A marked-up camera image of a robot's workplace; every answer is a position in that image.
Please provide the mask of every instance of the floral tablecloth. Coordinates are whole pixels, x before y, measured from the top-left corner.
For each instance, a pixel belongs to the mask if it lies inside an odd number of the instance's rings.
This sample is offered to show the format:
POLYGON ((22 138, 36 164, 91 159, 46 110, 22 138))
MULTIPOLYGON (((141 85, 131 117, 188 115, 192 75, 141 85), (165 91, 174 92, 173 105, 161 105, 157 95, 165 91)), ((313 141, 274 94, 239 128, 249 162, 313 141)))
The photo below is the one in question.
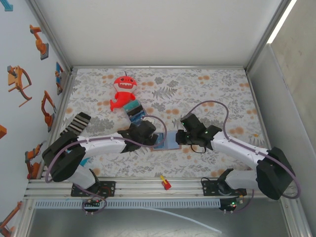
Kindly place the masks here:
MULTIPOLYGON (((193 69, 79 69, 74 81, 61 131, 79 112, 90 115, 91 121, 83 136, 100 136, 126 129, 129 120, 123 109, 110 111, 114 99, 113 82, 128 76, 136 79, 134 92, 146 112, 162 118, 168 130, 183 129, 180 118, 204 100, 218 100, 230 110, 227 131, 250 144, 264 147, 265 141, 244 70, 193 69)), ((222 127, 225 109, 206 103, 195 114, 207 127, 222 127)), ((159 121, 157 131, 162 131, 159 121)), ((181 150, 155 151, 141 148, 124 154, 91 157, 85 167, 103 177, 218 177, 227 168, 239 170, 247 166, 223 153, 208 150, 194 153, 189 146, 181 150)))

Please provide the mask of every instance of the white tube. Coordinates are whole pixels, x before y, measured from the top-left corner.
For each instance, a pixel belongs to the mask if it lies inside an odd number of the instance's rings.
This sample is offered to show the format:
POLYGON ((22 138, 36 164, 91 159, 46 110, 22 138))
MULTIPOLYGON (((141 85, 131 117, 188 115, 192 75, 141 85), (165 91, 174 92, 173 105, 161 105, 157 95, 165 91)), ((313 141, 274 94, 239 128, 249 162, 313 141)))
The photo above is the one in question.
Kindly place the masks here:
POLYGON ((165 214, 168 214, 168 215, 176 216, 176 217, 185 219, 185 220, 187 220, 187 221, 194 222, 194 223, 196 223, 196 224, 198 224, 198 225, 200 225, 200 226, 204 226, 204 227, 208 228, 209 230, 218 232, 218 233, 220 233, 220 234, 222 233, 221 231, 219 231, 219 230, 217 230, 217 229, 215 229, 215 228, 213 228, 213 227, 210 227, 210 226, 208 226, 208 225, 206 225, 206 224, 203 224, 203 223, 201 223, 201 222, 199 222, 199 221, 196 221, 196 220, 193 220, 193 219, 191 219, 191 218, 189 218, 189 217, 181 216, 181 215, 178 215, 178 214, 169 212, 169 211, 160 210, 160 209, 155 209, 155 208, 150 208, 150 207, 140 207, 140 209, 145 209, 145 210, 150 210, 150 211, 158 211, 158 212, 162 212, 162 213, 165 213, 165 214))

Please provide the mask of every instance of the gray wall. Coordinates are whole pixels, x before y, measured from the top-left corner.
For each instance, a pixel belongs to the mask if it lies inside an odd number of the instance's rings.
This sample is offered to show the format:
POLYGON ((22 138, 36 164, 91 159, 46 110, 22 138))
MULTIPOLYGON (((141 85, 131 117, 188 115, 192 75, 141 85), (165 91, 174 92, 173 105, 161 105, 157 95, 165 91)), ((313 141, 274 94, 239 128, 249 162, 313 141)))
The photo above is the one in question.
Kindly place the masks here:
MULTIPOLYGON (((40 60, 40 52, 35 45, 35 37, 30 33, 30 24, 38 26, 25 1, 10 0, 13 11, 5 12, 0 5, 1 44, 0 48, 0 125, 7 129, 7 134, 0 140, 0 220, 3 220, 18 201, 22 200, 28 183, 25 151, 31 151, 43 140, 48 140, 50 133, 41 112, 41 100, 47 90, 57 110, 62 94, 57 96, 55 69, 57 55, 49 46, 49 57, 40 60), (22 95, 15 89, 8 92, 14 85, 8 86, 7 66, 19 65, 29 75, 32 85, 25 89, 32 99, 19 108, 24 102, 22 95)), ((43 42, 47 38, 39 33, 43 42)), ((27 80, 22 76, 23 86, 27 80)), ((53 113, 47 102, 46 111, 53 113)))
POLYGON ((248 74, 272 146, 291 163, 302 186, 301 201, 316 235, 316 154, 270 45, 266 45, 248 74))
POLYGON ((316 149, 316 1, 298 0, 271 44, 316 149))

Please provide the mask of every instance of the cable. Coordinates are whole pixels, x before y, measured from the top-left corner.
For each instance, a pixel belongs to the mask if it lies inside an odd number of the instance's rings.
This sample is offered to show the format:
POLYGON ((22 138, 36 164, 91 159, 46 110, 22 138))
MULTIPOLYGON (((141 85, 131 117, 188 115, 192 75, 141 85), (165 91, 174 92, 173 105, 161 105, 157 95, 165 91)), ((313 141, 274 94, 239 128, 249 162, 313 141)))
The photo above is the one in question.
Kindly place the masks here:
POLYGON ((245 201, 245 197, 244 197, 244 195, 241 193, 241 191, 239 191, 238 189, 236 189, 236 192, 238 192, 240 195, 238 196, 238 198, 240 197, 240 196, 242 196, 242 201, 245 201))
POLYGON ((240 212, 245 211, 246 209, 248 209, 250 204, 252 203, 252 199, 253 199, 254 196, 255 196, 255 190, 253 189, 249 202, 247 202, 247 204, 245 206, 243 206, 243 208, 241 208, 241 209, 239 209, 237 211, 234 211, 233 213, 240 213, 240 212))
MULTIPOLYGON (((138 142, 135 142, 133 140, 130 140, 130 139, 127 139, 127 138, 123 138, 123 137, 97 137, 97 138, 91 138, 89 139, 89 142, 93 142, 93 141, 105 141, 105 140, 112 140, 112 139, 116 139, 116 140, 123 140, 123 141, 127 141, 127 142, 131 142, 131 143, 134 143, 135 145, 138 145, 138 146, 142 146, 142 147, 148 147, 148 148, 151 148, 151 147, 157 147, 157 146, 160 146, 161 144, 164 143, 165 139, 167 138, 167 127, 166 127, 166 124, 162 121, 162 119, 156 117, 156 116, 153 116, 153 115, 145 115, 143 116, 143 118, 145 117, 150 117, 150 118, 154 118, 154 119, 158 119, 162 125, 163 125, 163 128, 164 128, 164 136, 163 136, 163 139, 155 144, 155 145, 152 145, 152 146, 147 146, 147 145, 144 145, 144 144, 141 144, 141 143, 138 143, 138 142)), ((46 172, 46 175, 45 175, 45 182, 46 183, 50 183, 53 181, 53 179, 49 179, 49 174, 51 172, 51 169, 53 168, 54 164, 56 163, 57 159, 60 157, 60 155, 65 152, 68 148, 74 146, 74 145, 77 145, 77 144, 80 144, 80 143, 84 143, 84 142, 88 142, 87 140, 81 140, 81 141, 76 141, 76 142, 73 142, 71 144, 68 144, 67 146, 65 146, 64 148, 62 148, 54 157, 54 159, 51 161, 48 169, 47 169, 47 172, 46 172)), ((106 207, 106 200, 105 198, 101 197, 100 195, 97 195, 97 194, 94 194, 94 193, 91 193, 87 190, 85 190, 84 188, 80 187, 79 185, 76 185, 74 184, 77 188, 79 188, 81 191, 83 191, 84 193, 88 194, 88 195, 92 195, 93 197, 92 198, 100 198, 102 201, 105 202, 104 206, 100 209, 98 209, 97 211, 93 212, 93 213, 99 213, 100 211, 102 211, 105 207, 106 207)), ((82 209, 86 212, 86 210, 84 209, 84 205, 86 203, 83 203, 82 204, 82 209)))
POLYGON ((191 150, 195 153, 198 153, 198 154, 204 154, 206 152, 206 147, 204 147, 204 152, 197 152, 193 149, 192 145, 191 145, 191 150))
MULTIPOLYGON (((213 103, 216 103, 216 104, 220 104, 220 105, 222 105, 222 106, 226 109, 226 117, 225 117, 224 122, 223 122, 223 132, 224 132, 224 135, 225 135, 226 139, 227 139, 228 141, 230 141, 230 142, 235 143, 236 145, 239 145, 239 146, 241 146, 241 147, 243 147, 243 148, 245 148, 245 149, 247 149, 247 150, 249 150, 249 151, 251 151, 251 152, 256 153, 256 150, 255 150, 255 149, 250 148, 250 147, 248 147, 248 146, 246 146, 246 145, 244 145, 244 144, 242 144, 242 143, 239 143, 239 142, 237 142, 237 141, 235 141, 235 140, 229 138, 229 136, 228 136, 228 134, 227 134, 227 132, 226 132, 226 122, 227 122, 227 120, 228 120, 229 110, 228 110, 228 107, 227 107, 225 104, 223 104, 222 102, 219 102, 219 101, 216 101, 216 100, 206 100, 206 101, 200 102, 200 103, 198 103, 197 105, 195 105, 195 106, 193 107, 193 109, 191 109, 191 110, 188 112, 188 114, 191 113, 196 107, 200 106, 201 104, 208 103, 208 102, 213 102, 213 103)), ((295 185, 296 185, 296 187, 297 187, 297 194, 296 194, 295 196, 293 196, 293 197, 288 196, 288 195, 284 195, 284 194, 282 194, 282 196, 285 197, 285 198, 288 198, 288 199, 297 199, 297 198, 301 195, 302 188, 301 188, 301 185, 300 185, 298 179, 295 177, 295 175, 294 175, 284 164, 282 164, 282 163, 281 163, 280 161, 278 161, 277 159, 271 157, 270 155, 264 154, 264 153, 262 153, 262 152, 258 152, 258 154, 261 155, 261 156, 264 156, 264 157, 268 158, 269 160, 272 160, 274 163, 276 163, 276 164, 278 164, 279 166, 281 166, 281 167, 291 176, 291 178, 293 179, 293 181, 295 182, 295 185)))
POLYGON ((196 224, 198 224, 198 225, 200 225, 200 226, 204 226, 204 227, 208 228, 209 230, 212 230, 212 231, 215 231, 215 232, 218 232, 218 233, 222 233, 222 232, 221 232, 220 230, 218 230, 218 229, 215 229, 215 228, 210 227, 210 226, 208 226, 208 225, 206 225, 206 224, 203 224, 203 223, 201 223, 201 222, 199 222, 199 221, 193 220, 193 219, 191 219, 191 218, 189 218, 189 217, 186 217, 186 216, 181 216, 181 215, 175 214, 175 213, 170 212, 170 211, 165 211, 165 210, 160 210, 160 209, 155 209, 155 208, 150 208, 150 207, 140 207, 139 209, 150 210, 150 211, 158 211, 158 212, 162 212, 162 213, 165 213, 165 214, 168 214, 168 215, 180 217, 180 218, 185 219, 185 220, 187 220, 187 221, 194 222, 194 223, 196 223, 196 224))
POLYGON ((194 150, 194 149, 193 149, 193 146, 192 146, 192 140, 191 140, 191 138, 189 138, 189 140, 190 140, 190 142, 191 142, 191 145, 190 145, 191 150, 192 150, 194 153, 204 154, 204 153, 206 152, 206 147, 204 147, 204 152, 197 152, 196 150, 194 150))
POLYGON ((211 182, 211 180, 209 178, 206 178, 206 177, 202 177, 201 178, 201 184, 202 184, 202 179, 207 179, 209 182, 211 182))
POLYGON ((87 215, 88 213, 90 213, 90 215, 98 214, 98 213, 100 213, 101 211, 103 211, 104 208, 107 206, 107 201, 105 200, 104 197, 102 197, 102 196, 100 196, 100 195, 97 195, 97 194, 94 194, 94 193, 92 193, 92 192, 89 192, 89 191, 87 191, 86 189, 82 188, 81 186, 79 186, 79 185, 77 185, 77 184, 74 184, 74 185, 75 185, 78 189, 80 189, 81 191, 85 192, 86 194, 92 195, 92 198, 99 198, 99 199, 101 199, 101 200, 104 202, 104 205, 103 205, 100 209, 98 209, 97 211, 94 211, 94 212, 87 212, 87 211, 85 210, 85 208, 84 208, 84 206, 85 206, 87 203, 89 203, 89 201, 83 202, 82 205, 81 205, 81 209, 85 212, 86 215, 87 215))

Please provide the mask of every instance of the red shark plush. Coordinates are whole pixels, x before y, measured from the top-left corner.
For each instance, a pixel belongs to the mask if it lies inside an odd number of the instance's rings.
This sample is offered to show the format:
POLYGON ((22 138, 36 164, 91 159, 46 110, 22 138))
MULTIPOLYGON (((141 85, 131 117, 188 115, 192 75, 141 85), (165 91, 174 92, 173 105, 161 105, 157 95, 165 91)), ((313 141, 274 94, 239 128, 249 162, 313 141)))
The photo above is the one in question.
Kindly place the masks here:
POLYGON ((137 83, 134 78, 131 78, 125 74, 125 76, 117 78, 113 84, 117 93, 114 98, 117 100, 113 102, 110 100, 110 109, 111 111, 114 108, 122 108, 124 105, 128 104, 131 100, 135 100, 135 95, 133 91, 137 88, 137 83))

